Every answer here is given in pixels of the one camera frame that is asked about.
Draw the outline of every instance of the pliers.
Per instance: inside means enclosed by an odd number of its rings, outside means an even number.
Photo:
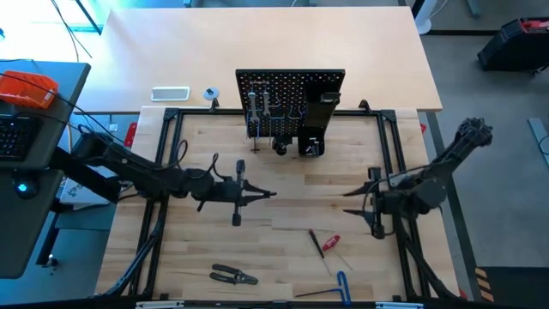
[[[215,272],[210,273],[209,277],[217,281],[232,283],[235,285],[237,283],[244,283],[244,284],[251,284],[251,285],[256,285],[258,283],[257,278],[246,275],[244,272],[242,272],[242,270],[237,270],[237,269],[234,269],[233,267],[229,267],[221,264],[214,264],[212,265],[212,269],[218,270],[218,271],[225,271],[225,272],[228,272],[229,274],[232,274],[232,276],[223,276]]]

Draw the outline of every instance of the desk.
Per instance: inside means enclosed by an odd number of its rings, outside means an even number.
[[[154,160],[163,115],[162,107],[142,109],[132,151]],[[401,110],[397,116],[407,166],[424,165],[427,155],[417,112]],[[295,144],[288,146],[287,155],[278,156],[270,149],[268,138],[259,140],[260,152],[251,153],[242,116],[185,116],[183,124],[182,137],[190,145],[184,167],[205,168],[212,154],[219,152],[218,171],[234,174],[236,160],[245,159],[246,178],[278,195],[243,208],[241,227],[231,226],[231,204],[207,203],[197,213],[198,203],[191,198],[170,198],[156,296],[169,293],[172,299],[187,300],[290,300],[295,294],[333,287],[335,277],[324,268],[308,228],[315,229],[320,242],[334,233],[341,235],[336,249],[353,270],[333,252],[328,253],[326,263],[333,273],[347,272],[354,300],[391,300],[394,294],[404,294],[395,236],[374,239],[362,218],[341,211],[359,209],[361,201],[360,197],[339,195],[364,183],[368,167],[383,165],[375,119],[332,118],[326,133],[326,153],[316,159],[299,158]],[[173,128],[167,141],[172,140],[172,132]],[[139,197],[118,205],[98,293],[105,292],[123,274],[136,254],[144,208],[145,201]],[[389,218],[383,222],[390,231]],[[433,210],[421,216],[418,225],[427,262],[457,293],[441,214]],[[208,274],[215,263],[240,268],[257,277],[260,284],[233,286],[213,281]],[[414,283],[419,290],[417,278]],[[338,297],[321,294],[307,300]]]
[[[0,62],[0,72],[20,70],[47,75],[59,83],[59,95],[75,104],[89,72],[89,64],[54,63],[41,61]],[[49,117],[68,121],[73,106],[55,99],[47,110],[14,106],[0,102],[0,113],[36,112]],[[42,118],[39,134],[25,162],[0,162],[0,278],[18,278],[27,267],[45,218],[51,207],[63,173],[48,170],[39,173],[39,194],[32,199],[22,200],[11,184],[14,167],[28,170],[45,169],[50,162],[65,125],[48,118]]]
[[[408,7],[126,9],[101,37],[78,101],[88,112],[139,112],[161,86],[189,86],[189,106],[216,87],[221,107],[240,108],[236,69],[345,69],[339,108],[442,109]]]

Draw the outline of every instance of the pegboard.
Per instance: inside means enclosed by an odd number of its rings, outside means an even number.
[[[307,114],[306,92],[339,92],[345,70],[237,70],[236,76],[249,138],[297,136]],[[264,114],[264,92],[270,116]],[[249,93],[256,95],[257,122],[251,120]]]

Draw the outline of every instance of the keyboard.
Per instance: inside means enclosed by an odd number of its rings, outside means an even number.
[[[38,118],[0,115],[0,161],[24,161],[40,124]]]

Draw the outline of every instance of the wooden workbench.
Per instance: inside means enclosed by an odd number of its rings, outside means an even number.
[[[132,151],[154,160],[163,114],[161,107],[143,108]],[[408,168],[424,165],[427,156],[417,112],[397,111],[397,116]],[[341,211],[360,207],[360,197],[341,197],[341,193],[361,186],[368,167],[383,165],[375,119],[333,118],[326,134],[326,153],[316,159],[299,158],[297,145],[288,146],[287,155],[278,156],[269,148],[268,138],[260,140],[260,152],[251,153],[251,140],[244,136],[244,117],[185,116],[182,135],[190,145],[184,167],[207,168],[212,154],[219,152],[218,171],[234,174],[236,160],[245,159],[245,177],[278,195],[243,208],[241,227],[231,226],[231,204],[206,203],[197,213],[198,202],[192,198],[170,198],[156,295],[169,293],[172,299],[187,300],[290,300],[295,294],[333,287],[336,279],[324,268],[308,228],[315,229],[321,243],[334,233],[341,235],[336,249],[353,270],[334,252],[327,254],[326,263],[333,273],[347,273],[353,300],[404,295],[395,236],[374,239],[362,218]],[[134,257],[144,208],[145,201],[139,197],[118,205],[98,293],[105,292]],[[387,231],[392,229],[389,218],[384,224]],[[457,293],[441,214],[433,210],[421,216],[418,224],[426,260]],[[208,277],[212,264],[239,268],[260,283],[233,286],[213,281]],[[411,269],[419,291],[415,267]],[[338,297],[322,294],[308,300]]]
[[[139,112],[153,87],[189,86],[181,105],[240,108],[236,69],[344,69],[338,108],[442,109],[409,7],[112,11],[78,100],[88,112]],[[164,105],[173,106],[173,102]]]

